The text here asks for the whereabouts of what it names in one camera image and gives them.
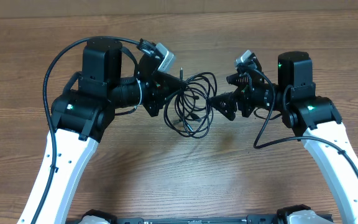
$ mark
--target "cable connector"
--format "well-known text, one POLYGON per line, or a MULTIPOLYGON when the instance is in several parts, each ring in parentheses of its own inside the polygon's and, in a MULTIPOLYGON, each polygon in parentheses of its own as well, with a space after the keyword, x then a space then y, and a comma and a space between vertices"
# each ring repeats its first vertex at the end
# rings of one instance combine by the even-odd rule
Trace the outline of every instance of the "cable connector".
POLYGON ((144 39, 139 41, 139 43, 136 45, 136 48, 149 57, 152 57, 157 49, 154 43, 144 39))

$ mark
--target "wooden surface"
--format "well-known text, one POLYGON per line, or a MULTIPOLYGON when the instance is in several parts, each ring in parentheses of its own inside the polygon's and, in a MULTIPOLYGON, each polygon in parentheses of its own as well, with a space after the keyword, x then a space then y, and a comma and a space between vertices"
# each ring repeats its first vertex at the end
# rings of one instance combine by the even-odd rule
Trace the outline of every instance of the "wooden surface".
POLYGON ((0 0, 0 18, 358 9, 358 0, 0 0))
MULTIPOLYGON (((234 89, 225 77, 247 49, 273 82, 280 53, 307 51, 317 94, 333 100, 358 155, 358 11, 0 19, 0 223, 19 218, 42 161, 45 71, 66 45, 91 35, 162 42, 177 56, 172 74, 180 67, 186 77, 214 72, 219 93, 234 89)), ((82 48, 57 63, 50 103, 81 69, 82 48)), ((132 69, 125 60, 123 74, 132 69)), ((117 118, 86 167, 68 216, 94 208, 119 217, 233 217, 304 203, 340 221, 323 176, 300 143, 252 148, 261 125, 253 116, 238 113, 229 122, 218 114, 209 135, 194 140, 143 108, 117 118)), ((292 135, 278 119, 269 122, 262 142, 292 135)))

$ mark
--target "brown tabletop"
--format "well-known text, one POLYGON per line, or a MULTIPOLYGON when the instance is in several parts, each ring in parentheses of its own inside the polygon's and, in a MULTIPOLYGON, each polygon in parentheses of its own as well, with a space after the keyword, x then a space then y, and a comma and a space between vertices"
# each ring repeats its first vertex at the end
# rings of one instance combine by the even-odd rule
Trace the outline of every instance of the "brown tabletop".
MULTIPOLYGON (((280 53, 306 51, 316 92, 337 106, 358 156, 358 11, 0 19, 0 223, 20 217, 42 161, 45 71, 66 45, 92 35, 161 42, 177 56, 172 75, 180 67, 185 77, 214 72, 218 93, 233 91, 225 77, 247 49, 273 82, 280 53)), ((81 70, 82 50, 57 63, 50 103, 81 70)), ((125 59, 123 75, 132 69, 125 59)), ((208 136, 195 140, 180 137, 162 115, 150 118, 142 107, 116 118, 83 173, 68 217, 92 208, 119 217, 233 217, 304 203, 339 222, 333 196, 301 143, 252 148, 262 123, 239 113, 233 122, 216 114, 208 136)), ((261 142, 292 135, 278 119, 269 122, 261 142)))

